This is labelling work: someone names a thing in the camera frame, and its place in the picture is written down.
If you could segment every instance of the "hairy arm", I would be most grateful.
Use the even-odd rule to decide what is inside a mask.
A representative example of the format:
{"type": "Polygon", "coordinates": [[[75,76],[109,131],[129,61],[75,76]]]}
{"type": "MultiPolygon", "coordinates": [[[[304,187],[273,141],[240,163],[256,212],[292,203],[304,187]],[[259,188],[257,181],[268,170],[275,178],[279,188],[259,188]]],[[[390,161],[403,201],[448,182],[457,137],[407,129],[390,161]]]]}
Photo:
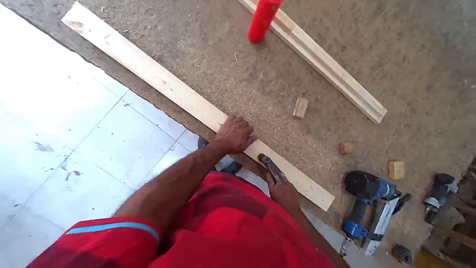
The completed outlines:
{"type": "Polygon", "coordinates": [[[253,128],[242,117],[230,116],[213,141],[146,183],[113,216],[148,219],[165,230],[221,158],[242,152],[255,141],[252,133],[253,128]]]}
{"type": "Polygon", "coordinates": [[[301,210],[298,191],[292,183],[276,183],[271,175],[266,174],[266,182],[271,198],[286,210],[303,228],[307,237],[338,267],[350,268],[346,261],[335,251],[326,239],[312,226],[301,210]]]}

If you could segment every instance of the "red object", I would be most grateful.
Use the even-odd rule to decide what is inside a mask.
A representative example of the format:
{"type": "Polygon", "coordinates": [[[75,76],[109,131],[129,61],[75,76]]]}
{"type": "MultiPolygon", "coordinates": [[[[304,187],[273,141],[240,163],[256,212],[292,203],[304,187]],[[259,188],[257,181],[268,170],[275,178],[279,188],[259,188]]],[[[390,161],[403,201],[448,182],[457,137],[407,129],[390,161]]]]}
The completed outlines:
{"type": "Polygon", "coordinates": [[[139,218],[82,221],[27,268],[335,268],[281,206],[228,173],[210,172],[167,234],[139,218]]]}
{"type": "Polygon", "coordinates": [[[266,31],[281,5],[281,1],[282,0],[259,0],[248,32],[248,38],[252,42],[259,43],[263,40],[266,31]]]}

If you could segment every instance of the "yellow object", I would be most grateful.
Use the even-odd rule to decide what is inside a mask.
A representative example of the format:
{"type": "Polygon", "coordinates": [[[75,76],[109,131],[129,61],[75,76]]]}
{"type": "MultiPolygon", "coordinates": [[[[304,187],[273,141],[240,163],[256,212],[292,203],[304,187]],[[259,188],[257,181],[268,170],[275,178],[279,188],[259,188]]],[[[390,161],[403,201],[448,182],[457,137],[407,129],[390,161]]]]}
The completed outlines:
{"type": "Polygon", "coordinates": [[[433,256],[426,250],[421,250],[415,255],[413,264],[416,268],[455,268],[453,265],[433,256]]]}

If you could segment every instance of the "foot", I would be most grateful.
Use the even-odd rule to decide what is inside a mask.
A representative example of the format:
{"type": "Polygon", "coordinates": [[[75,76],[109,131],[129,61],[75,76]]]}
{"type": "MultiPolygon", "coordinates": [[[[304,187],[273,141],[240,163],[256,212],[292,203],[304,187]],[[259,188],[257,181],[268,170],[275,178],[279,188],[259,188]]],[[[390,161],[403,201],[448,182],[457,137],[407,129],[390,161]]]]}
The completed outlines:
{"type": "Polygon", "coordinates": [[[231,164],[229,164],[227,167],[225,167],[224,169],[222,169],[220,171],[230,173],[230,174],[236,174],[242,167],[243,167],[242,164],[240,164],[236,161],[233,161],[233,162],[231,162],[231,164]]]}
{"type": "Polygon", "coordinates": [[[209,144],[209,142],[205,138],[198,137],[198,141],[197,141],[197,148],[198,149],[200,149],[202,147],[205,147],[207,144],[209,144]]]}

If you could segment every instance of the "hand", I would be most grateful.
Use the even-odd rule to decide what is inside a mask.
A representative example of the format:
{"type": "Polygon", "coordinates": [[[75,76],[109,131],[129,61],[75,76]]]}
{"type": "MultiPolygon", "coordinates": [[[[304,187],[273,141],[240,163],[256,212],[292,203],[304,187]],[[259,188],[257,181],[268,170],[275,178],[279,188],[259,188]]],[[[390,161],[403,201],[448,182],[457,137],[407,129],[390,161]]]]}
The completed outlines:
{"type": "Polygon", "coordinates": [[[253,127],[248,121],[243,120],[243,117],[230,115],[218,129],[215,140],[222,142],[229,154],[237,154],[246,150],[256,140],[255,136],[250,136],[252,133],[253,127]]]}
{"type": "Polygon", "coordinates": [[[276,183],[270,173],[266,173],[266,182],[269,187],[271,198],[294,217],[296,213],[301,212],[299,204],[298,191],[290,182],[276,183]]]}

